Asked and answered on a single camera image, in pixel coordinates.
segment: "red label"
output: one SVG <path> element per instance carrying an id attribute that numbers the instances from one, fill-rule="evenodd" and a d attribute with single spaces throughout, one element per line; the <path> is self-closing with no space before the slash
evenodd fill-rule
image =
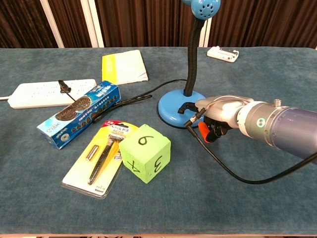
<path id="1" fill-rule="evenodd" d="M 122 122 L 121 120 L 106 120 L 102 127 L 113 125 L 113 124 L 117 124 L 117 123 L 121 123 L 121 122 Z"/>

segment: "white charger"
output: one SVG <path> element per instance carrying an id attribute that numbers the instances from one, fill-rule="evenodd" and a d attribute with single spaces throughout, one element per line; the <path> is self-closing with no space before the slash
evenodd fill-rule
<path id="1" fill-rule="evenodd" d="M 226 51 L 219 46 L 213 46 L 208 50 L 207 56 L 233 63 L 237 60 L 239 52 L 236 50 Z"/>

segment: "black power cord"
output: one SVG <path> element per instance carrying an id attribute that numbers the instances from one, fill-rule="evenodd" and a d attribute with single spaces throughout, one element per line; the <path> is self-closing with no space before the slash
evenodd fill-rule
<path id="1" fill-rule="evenodd" d="M 139 101 L 142 101 L 142 100 L 145 100 L 145 99 L 149 99 L 152 97 L 152 95 L 149 95 L 149 93 L 152 93 L 154 92 L 155 90 L 159 89 L 160 87 L 166 85 L 166 84 L 169 84 L 169 83 L 173 83 L 173 82 L 177 82 L 177 81 L 186 81 L 186 79 L 174 79 L 174 80 L 171 80 L 171 81 L 167 81 L 165 83 L 162 83 L 160 84 L 159 86 L 155 87 L 154 89 L 151 89 L 150 91 L 148 92 L 145 92 L 145 93 L 142 93 L 140 95 L 137 95 L 133 98 L 130 98 L 130 99 L 126 99 L 126 100 L 123 100 L 123 101 L 120 101 L 120 102 L 117 102 L 115 104 L 113 104 L 109 109 L 97 114 L 94 118 L 92 118 L 93 120 L 93 123 L 96 123 L 98 122 L 100 119 L 102 119 L 107 113 L 119 108 L 119 107 L 122 107 L 122 106 L 125 106 L 125 105 L 129 105 L 129 104 L 132 104 L 132 103 L 136 103 L 136 102 L 139 102 Z"/>
<path id="2" fill-rule="evenodd" d="M 280 172 L 279 174 L 272 176 L 270 178 L 266 178 L 263 180 L 247 180 L 244 179 L 238 175 L 236 175 L 233 171 L 231 171 L 199 138 L 197 133 L 194 131 L 194 129 L 191 127 L 193 122 L 197 119 L 199 119 L 202 114 L 206 111 L 205 108 L 203 108 L 199 113 L 197 113 L 191 120 L 188 120 L 184 125 L 186 126 L 186 129 L 196 138 L 196 140 L 201 144 L 201 146 L 220 164 L 231 176 L 233 176 L 235 179 L 248 183 L 248 184 L 264 184 L 268 182 L 272 182 L 275 180 L 278 180 L 286 175 L 289 175 L 292 172 L 295 172 L 296 170 L 300 169 L 301 167 L 305 166 L 306 164 L 310 163 L 311 161 L 317 159 L 317 152 L 312 154 L 311 156 L 307 157 L 306 159 L 302 160 L 301 162 L 295 164 L 294 166 Z"/>

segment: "table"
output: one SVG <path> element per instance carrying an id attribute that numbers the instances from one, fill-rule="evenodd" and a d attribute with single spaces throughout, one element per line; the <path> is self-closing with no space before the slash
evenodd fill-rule
<path id="1" fill-rule="evenodd" d="M 0 49 L 0 96 L 20 83 L 94 78 L 102 56 L 136 48 Z M 148 82 L 121 85 L 123 99 L 162 82 L 186 78 L 186 48 L 138 48 Z M 235 94 L 317 111 L 317 51 L 305 48 L 237 48 L 235 63 L 198 49 L 195 90 L 205 96 Z M 186 130 L 164 124 L 157 103 L 184 82 L 120 108 L 105 119 L 144 123 L 171 140 L 171 161 L 149 184 L 122 167 L 105 200 L 61 187 L 61 181 L 102 125 L 89 126 L 62 150 L 36 126 L 61 110 L 14 110 L 0 102 L 0 234 L 317 234 L 317 165 L 309 164 L 265 185 L 227 174 Z M 264 179 L 300 161 L 247 138 L 238 130 L 209 147 L 237 174 Z"/>

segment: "white power strip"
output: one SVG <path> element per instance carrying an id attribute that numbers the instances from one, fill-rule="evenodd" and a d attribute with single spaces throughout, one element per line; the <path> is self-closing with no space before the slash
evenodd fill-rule
<path id="1" fill-rule="evenodd" d="M 75 100 L 96 86 L 94 79 L 64 81 L 71 88 L 69 93 Z M 58 81 L 42 83 L 22 83 L 9 97 L 8 103 L 12 108 L 43 108 L 66 106 L 74 101 L 60 92 Z"/>

